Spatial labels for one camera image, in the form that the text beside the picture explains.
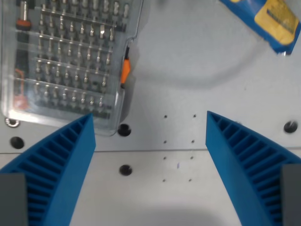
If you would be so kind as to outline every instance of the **yellow label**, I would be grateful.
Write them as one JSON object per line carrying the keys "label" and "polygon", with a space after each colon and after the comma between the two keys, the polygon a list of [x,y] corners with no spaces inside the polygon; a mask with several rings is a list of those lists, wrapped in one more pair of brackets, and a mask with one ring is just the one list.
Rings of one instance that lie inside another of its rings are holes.
{"label": "yellow label", "polygon": [[255,22],[282,45],[288,45],[295,38],[299,20],[283,0],[267,0]]}

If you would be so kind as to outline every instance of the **gray gripper base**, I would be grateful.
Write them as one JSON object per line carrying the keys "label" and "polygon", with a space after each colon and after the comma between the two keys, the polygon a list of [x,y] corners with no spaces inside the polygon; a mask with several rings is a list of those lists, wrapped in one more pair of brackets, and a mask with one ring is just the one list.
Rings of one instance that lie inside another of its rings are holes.
{"label": "gray gripper base", "polygon": [[300,226],[301,164],[284,165],[281,169],[280,185],[283,226]]}
{"label": "gray gripper base", "polygon": [[0,174],[0,226],[28,226],[26,181],[22,173]]}

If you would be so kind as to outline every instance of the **clear plastic case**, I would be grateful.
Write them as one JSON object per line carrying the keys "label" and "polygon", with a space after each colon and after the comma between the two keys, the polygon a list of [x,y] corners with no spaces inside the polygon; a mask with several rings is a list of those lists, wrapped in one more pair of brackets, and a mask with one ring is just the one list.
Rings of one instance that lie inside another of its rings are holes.
{"label": "clear plastic case", "polygon": [[1,1],[4,115],[60,127],[93,113],[96,133],[113,135],[141,8],[142,0]]}

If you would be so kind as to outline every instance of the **ribbed blue surface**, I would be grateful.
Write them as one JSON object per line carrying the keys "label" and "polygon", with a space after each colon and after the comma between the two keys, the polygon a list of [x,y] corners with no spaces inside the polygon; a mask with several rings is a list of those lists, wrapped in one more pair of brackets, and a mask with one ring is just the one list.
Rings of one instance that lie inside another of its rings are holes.
{"label": "ribbed blue surface", "polygon": [[87,115],[0,170],[25,174],[30,226],[69,225],[95,146],[93,117]]}
{"label": "ribbed blue surface", "polygon": [[301,159],[212,112],[207,114],[206,145],[242,225],[282,225],[280,169]]}

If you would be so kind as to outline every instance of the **gray metal plate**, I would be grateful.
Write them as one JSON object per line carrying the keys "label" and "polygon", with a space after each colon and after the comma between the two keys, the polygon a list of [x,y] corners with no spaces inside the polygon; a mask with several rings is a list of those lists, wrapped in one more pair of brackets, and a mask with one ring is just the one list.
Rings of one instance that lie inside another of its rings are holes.
{"label": "gray metal plate", "polygon": [[[300,3],[289,2],[301,17]],[[301,129],[283,132],[287,121],[301,121],[300,41],[283,57],[219,1],[144,0],[130,59],[123,118],[132,133],[97,137],[97,151],[206,149],[207,110],[301,146]],[[4,131],[27,148],[55,128],[23,123]],[[2,152],[16,150],[7,142]]]}
{"label": "gray metal plate", "polygon": [[[16,156],[0,154],[0,168]],[[133,168],[128,177],[123,164]],[[70,225],[241,224],[209,152],[178,151],[95,153]]]}

